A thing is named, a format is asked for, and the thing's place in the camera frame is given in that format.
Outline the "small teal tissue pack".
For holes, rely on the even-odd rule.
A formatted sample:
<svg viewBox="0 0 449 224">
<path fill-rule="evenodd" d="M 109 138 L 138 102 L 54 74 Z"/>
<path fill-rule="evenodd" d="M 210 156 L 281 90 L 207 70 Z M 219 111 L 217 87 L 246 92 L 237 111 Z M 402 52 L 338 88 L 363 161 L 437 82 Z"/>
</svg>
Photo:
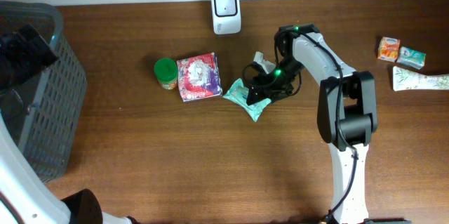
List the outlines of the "small teal tissue pack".
<svg viewBox="0 0 449 224">
<path fill-rule="evenodd" d="M 425 66 L 425 59 L 425 53 L 402 46 L 399 49 L 397 63 L 420 70 Z"/>
</svg>

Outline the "grey plastic basket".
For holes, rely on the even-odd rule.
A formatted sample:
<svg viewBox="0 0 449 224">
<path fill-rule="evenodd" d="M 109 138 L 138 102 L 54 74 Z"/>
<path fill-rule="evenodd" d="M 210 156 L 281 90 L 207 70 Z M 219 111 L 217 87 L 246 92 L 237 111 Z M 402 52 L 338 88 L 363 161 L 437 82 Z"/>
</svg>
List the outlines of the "grey plastic basket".
<svg viewBox="0 0 449 224">
<path fill-rule="evenodd" d="M 1 2 L 1 32 L 30 24 L 58 60 L 28 82 L 1 93 L 1 115 L 14 143 L 43 183 L 64 176 L 87 89 L 86 73 L 48 4 Z"/>
</svg>

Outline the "pink purple tissue pack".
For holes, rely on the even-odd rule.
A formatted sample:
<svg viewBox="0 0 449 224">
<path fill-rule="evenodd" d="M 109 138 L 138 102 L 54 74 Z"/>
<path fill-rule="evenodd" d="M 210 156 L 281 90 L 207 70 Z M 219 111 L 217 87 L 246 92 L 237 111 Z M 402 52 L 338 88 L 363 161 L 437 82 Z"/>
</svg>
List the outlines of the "pink purple tissue pack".
<svg viewBox="0 0 449 224">
<path fill-rule="evenodd" d="M 217 57 L 207 53 L 178 60 L 178 89 L 184 102 L 222 95 Z"/>
</svg>

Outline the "green lid jar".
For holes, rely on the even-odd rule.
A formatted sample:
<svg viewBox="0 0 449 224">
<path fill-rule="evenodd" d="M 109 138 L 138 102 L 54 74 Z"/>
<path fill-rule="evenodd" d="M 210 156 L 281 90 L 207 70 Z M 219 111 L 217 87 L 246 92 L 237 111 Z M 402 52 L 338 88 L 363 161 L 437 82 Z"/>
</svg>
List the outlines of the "green lid jar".
<svg viewBox="0 0 449 224">
<path fill-rule="evenodd" d="M 177 86 L 178 68 L 174 60 L 170 58 L 157 60 L 154 65 L 154 73 L 164 89 L 171 90 Z"/>
</svg>

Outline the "teal wet wipes pack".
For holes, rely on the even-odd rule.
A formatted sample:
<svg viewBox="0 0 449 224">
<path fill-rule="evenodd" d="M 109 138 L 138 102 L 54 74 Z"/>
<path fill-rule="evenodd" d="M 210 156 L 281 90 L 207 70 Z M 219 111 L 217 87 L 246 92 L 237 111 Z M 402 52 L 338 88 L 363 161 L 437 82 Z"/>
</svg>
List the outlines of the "teal wet wipes pack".
<svg viewBox="0 0 449 224">
<path fill-rule="evenodd" d="M 247 97 L 249 94 L 249 89 L 244 86 L 242 79 L 237 79 L 228 92 L 223 95 L 223 98 L 240 105 L 251 117 L 254 122 L 257 122 L 260 115 L 262 114 L 264 108 L 271 103 L 269 98 L 265 98 L 262 101 L 256 102 L 255 104 L 248 105 Z"/>
</svg>

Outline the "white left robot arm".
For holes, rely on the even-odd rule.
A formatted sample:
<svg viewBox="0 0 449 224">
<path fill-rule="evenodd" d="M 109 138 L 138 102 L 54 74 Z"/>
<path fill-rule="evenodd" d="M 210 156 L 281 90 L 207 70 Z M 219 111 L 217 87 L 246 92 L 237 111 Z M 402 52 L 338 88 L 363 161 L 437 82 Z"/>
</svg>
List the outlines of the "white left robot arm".
<svg viewBox="0 0 449 224">
<path fill-rule="evenodd" d="M 1 35 L 1 90 L 25 83 L 57 60 L 32 25 Z M 1 222 L 137 223 L 131 216 L 116 217 L 102 211 L 89 189 L 58 199 L 19 151 L 4 117 L 1 117 Z"/>
</svg>

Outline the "orange tissue pack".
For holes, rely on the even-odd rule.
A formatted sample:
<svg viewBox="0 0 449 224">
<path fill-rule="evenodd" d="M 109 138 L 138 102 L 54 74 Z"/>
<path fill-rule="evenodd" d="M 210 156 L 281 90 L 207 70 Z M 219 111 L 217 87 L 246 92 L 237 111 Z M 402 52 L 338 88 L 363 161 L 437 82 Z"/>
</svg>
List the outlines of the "orange tissue pack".
<svg viewBox="0 0 449 224">
<path fill-rule="evenodd" d="M 387 62 L 396 62 L 400 49 L 400 39 L 382 37 L 378 47 L 377 58 Z"/>
</svg>

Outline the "white barcode scanner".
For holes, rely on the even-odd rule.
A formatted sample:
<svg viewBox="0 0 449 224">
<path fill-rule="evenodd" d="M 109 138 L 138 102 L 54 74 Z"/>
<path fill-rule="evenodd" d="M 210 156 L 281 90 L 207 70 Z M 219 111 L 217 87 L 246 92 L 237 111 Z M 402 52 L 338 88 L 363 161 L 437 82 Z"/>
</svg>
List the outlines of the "white barcode scanner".
<svg viewBox="0 0 449 224">
<path fill-rule="evenodd" d="M 217 35 L 236 34 L 241 31 L 240 0 L 210 0 L 213 31 Z"/>
</svg>

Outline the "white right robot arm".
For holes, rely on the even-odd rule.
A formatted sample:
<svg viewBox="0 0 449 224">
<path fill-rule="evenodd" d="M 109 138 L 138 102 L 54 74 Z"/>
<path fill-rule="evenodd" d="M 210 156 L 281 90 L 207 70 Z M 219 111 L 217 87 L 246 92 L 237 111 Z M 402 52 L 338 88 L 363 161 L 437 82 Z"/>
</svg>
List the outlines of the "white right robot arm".
<svg viewBox="0 0 449 224">
<path fill-rule="evenodd" d="M 243 79 L 249 88 L 247 104 L 296 95 L 293 81 L 307 70 L 319 85 L 317 126 L 333 169 L 333 201 L 321 222 L 369 223 L 365 165 L 378 125 L 373 75 L 344 63 L 313 24 L 280 27 L 274 35 L 274 55 L 274 66 L 258 61 L 249 65 L 257 75 Z"/>
</svg>

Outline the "white floral cream tube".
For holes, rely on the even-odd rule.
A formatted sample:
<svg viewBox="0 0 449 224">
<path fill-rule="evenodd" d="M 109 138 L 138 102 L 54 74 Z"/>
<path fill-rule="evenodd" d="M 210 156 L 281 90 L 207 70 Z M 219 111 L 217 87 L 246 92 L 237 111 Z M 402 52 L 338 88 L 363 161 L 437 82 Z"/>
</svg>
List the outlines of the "white floral cream tube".
<svg viewBox="0 0 449 224">
<path fill-rule="evenodd" d="M 424 75 L 401 67 L 394 66 L 393 89 L 405 90 L 448 90 L 448 75 Z"/>
</svg>

